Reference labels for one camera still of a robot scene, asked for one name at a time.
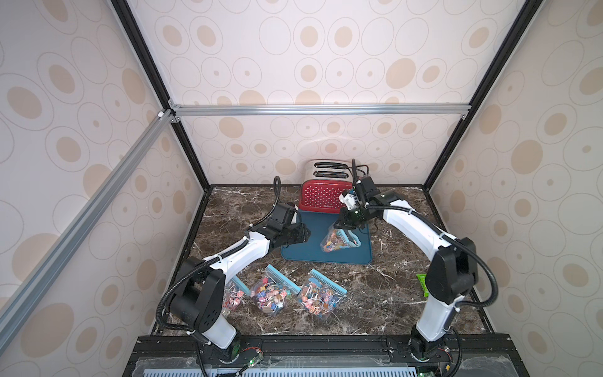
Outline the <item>teal rectangular tray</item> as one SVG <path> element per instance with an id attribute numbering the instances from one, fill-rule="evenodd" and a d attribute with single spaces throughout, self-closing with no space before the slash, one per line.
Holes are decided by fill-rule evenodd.
<path id="1" fill-rule="evenodd" d="M 301 218 L 310 232 L 309 240 L 282 247 L 284 259 L 350 265 L 368 265 L 372 261 L 368 226 L 354 230 L 336 229 L 336 214 L 302 211 Z"/>

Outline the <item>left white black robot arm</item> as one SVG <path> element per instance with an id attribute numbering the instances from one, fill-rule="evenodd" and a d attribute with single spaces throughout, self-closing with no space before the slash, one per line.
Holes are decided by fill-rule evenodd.
<path id="1" fill-rule="evenodd" d="M 226 284 L 277 248 L 305 243 L 309 237 L 294 204 L 275 204 L 267 218 L 252 225 L 232 246 L 183 263 L 156 308 L 157 325 L 185 331 L 196 342 L 214 347 L 223 361 L 235 360 L 240 353 L 240 333 L 222 314 Z"/>

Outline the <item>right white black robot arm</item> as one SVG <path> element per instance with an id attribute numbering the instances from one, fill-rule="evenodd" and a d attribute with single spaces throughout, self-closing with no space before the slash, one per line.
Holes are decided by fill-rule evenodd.
<path id="1" fill-rule="evenodd" d="M 425 278 L 429 297 L 409 340 L 417 361 L 428 361 L 441 348 L 455 315 L 464 306 L 485 308 L 497 300 L 496 276 L 477 255 L 472 240 L 436 226 L 394 191 L 379 191 L 369 176 L 353 179 L 353 188 L 344 191 L 339 200 L 343 208 L 336 229 L 362 228 L 379 218 L 402 232 L 430 261 Z M 490 296 L 483 302 L 467 301 L 466 295 L 479 281 L 478 270 L 483 270 L 490 282 Z"/>

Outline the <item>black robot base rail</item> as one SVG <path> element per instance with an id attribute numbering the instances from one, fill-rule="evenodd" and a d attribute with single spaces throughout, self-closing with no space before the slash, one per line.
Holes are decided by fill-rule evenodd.
<path id="1" fill-rule="evenodd" d="M 232 361 L 188 336 L 144 336 L 125 376 L 526 376 L 509 335 L 446 336 L 416 361 L 408 336 L 244 336 Z"/>

